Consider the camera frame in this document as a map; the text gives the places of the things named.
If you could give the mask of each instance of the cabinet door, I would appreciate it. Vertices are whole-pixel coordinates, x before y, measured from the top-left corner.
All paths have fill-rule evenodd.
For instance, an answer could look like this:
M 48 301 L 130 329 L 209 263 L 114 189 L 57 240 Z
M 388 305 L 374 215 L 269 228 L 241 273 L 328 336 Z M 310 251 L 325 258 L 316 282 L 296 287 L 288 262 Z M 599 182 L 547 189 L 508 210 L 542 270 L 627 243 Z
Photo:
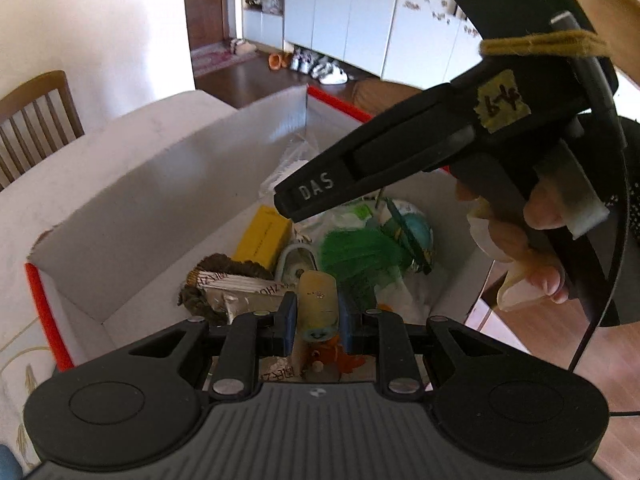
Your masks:
M 344 59 L 351 0 L 316 0 L 313 50 Z
M 242 12 L 242 36 L 249 41 L 262 41 L 262 13 L 259 10 Z
M 311 48 L 316 0 L 284 0 L 284 37 Z
M 416 88 L 442 83 L 459 20 L 454 0 L 398 0 L 382 79 Z
M 344 60 L 382 74 L 396 0 L 351 0 Z
M 282 16 L 276 14 L 262 15 L 261 43 L 282 49 Z
M 460 20 L 444 81 L 451 81 L 482 61 L 479 54 L 482 37 L 469 20 Z

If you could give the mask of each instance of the metal screw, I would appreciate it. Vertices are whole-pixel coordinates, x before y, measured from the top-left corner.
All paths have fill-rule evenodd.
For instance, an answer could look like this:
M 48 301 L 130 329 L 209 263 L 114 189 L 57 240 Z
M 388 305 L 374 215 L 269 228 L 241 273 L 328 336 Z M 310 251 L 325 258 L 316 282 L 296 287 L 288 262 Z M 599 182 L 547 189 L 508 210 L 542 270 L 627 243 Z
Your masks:
M 244 383 L 238 379 L 218 379 L 213 383 L 213 391 L 220 395 L 236 395 L 244 390 Z
M 395 394 L 414 394 L 420 389 L 420 383 L 411 377 L 398 377 L 389 381 L 389 389 Z

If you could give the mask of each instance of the wooden chair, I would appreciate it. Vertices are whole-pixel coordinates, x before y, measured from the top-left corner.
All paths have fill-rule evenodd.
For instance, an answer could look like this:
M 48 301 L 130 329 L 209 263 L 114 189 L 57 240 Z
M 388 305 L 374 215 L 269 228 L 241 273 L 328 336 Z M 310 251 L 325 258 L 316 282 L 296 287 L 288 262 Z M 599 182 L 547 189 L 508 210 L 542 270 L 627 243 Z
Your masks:
M 4 176 L 0 190 L 6 186 L 3 182 L 10 184 L 47 155 L 83 135 L 62 70 L 20 85 L 0 100 L 0 177 Z

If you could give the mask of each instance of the red rug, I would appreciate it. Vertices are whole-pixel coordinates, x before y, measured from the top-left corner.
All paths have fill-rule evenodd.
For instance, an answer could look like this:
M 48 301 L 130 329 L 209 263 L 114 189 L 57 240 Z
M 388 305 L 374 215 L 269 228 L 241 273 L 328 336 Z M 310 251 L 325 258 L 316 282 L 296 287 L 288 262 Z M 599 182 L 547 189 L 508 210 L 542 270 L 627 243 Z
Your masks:
M 193 76 L 199 77 L 228 66 L 255 59 L 256 57 L 258 57 L 257 52 L 244 54 L 244 56 L 232 54 L 229 50 L 228 41 L 201 46 L 191 51 Z

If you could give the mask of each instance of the black cable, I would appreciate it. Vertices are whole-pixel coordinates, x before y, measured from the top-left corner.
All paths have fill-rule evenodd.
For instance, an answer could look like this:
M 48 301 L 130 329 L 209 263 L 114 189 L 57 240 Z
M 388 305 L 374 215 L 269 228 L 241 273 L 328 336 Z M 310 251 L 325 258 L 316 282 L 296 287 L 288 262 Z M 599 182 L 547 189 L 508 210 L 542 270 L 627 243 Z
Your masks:
M 640 412 L 609 412 L 609 416 L 640 416 Z
M 607 299 L 607 303 L 605 304 L 604 309 L 600 314 L 600 317 L 596 317 L 592 319 L 591 322 L 589 323 L 589 326 L 587 327 L 587 330 L 584 332 L 584 335 L 582 336 L 580 344 L 578 345 L 578 348 L 576 349 L 574 356 L 571 359 L 571 364 L 569 364 L 568 370 L 570 372 L 573 372 L 577 367 L 578 363 L 580 362 L 580 358 L 582 357 L 582 354 L 584 354 L 584 351 L 586 350 L 587 345 L 589 344 L 589 342 L 591 341 L 591 338 L 593 337 L 593 334 L 596 332 L 597 327 L 599 327 L 600 323 L 602 322 L 602 319 L 607 313 L 607 309 L 609 308 L 609 305 L 613 300 L 613 295 L 616 291 L 616 284 L 618 282 L 618 278 L 620 277 L 620 271 L 622 270 L 622 259 L 625 253 L 626 240 L 628 238 L 628 232 L 629 232 L 630 196 L 629 196 L 629 175 L 628 175 L 628 170 L 626 168 L 625 155 L 622 151 L 618 151 L 617 153 L 619 155 L 618 162 L 622 165 L 624 199 L 621 200 L 621 202 L 619 202 L 620 205 L 622 206 L 622 211 L 620 211 L 620 214 L 618 215 L 618 229 L 616 232 L 616 241 L 613 249 L 613 255 L 611 256 L 611 268 L 609 270 L 609 277 L 607 278 L 607 282 L 611 287 L 611 292 L 609 293 L 609 298 Z

